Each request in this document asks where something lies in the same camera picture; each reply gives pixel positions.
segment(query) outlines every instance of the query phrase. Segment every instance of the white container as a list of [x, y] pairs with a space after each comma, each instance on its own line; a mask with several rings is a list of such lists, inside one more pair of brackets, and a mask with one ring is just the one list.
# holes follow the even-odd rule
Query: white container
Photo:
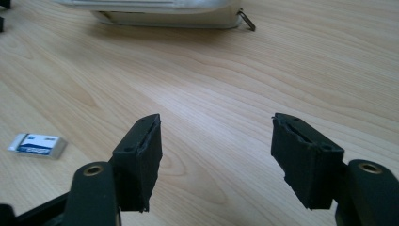
[[102, 23], [191, 28], [233, 28], [241, 0], [53, 0], [91, 11]]

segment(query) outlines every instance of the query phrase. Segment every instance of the wood grain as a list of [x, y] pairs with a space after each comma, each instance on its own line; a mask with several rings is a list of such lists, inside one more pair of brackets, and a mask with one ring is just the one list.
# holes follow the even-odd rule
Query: wood grain
[[[99, 24], [50, 1], [1, 10], [0, 202], [17, 214], [68, 191], [133, 123], [160, 113], [149, 214], [124, 225], [335, 225], [306, 210], [270, 155], [271, 117], [295, 115], [399, 176], [399, 2], [245, 0], [256, 32]], [[62, 136], [57, 161], [7, 152]]]

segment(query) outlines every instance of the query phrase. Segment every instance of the black plastic part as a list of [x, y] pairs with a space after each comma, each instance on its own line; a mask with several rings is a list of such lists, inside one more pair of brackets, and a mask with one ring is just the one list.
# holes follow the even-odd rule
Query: black plastic part
[[62, 226], [120, 225], [112, 166], [94, 162], [73, 176]]
[[271, 154], [302, 204], [329, 209], [344, 150], [303, 120], [276, 113]]
[[121, 211], [149, 211], [162, 158], [159, 114], [137, 121], [113, 152]]
[[18, 225], [60, 225], [67, 199], [68, 193], [19, 215]]
[[347, 182], [362, 225], [399, 225], [399, 182], [387, 168], [353, 160]]
[[0, 204], [0, 225], [13, 226], [16, 223], [17, 220], [12, 207], [7, 204]]

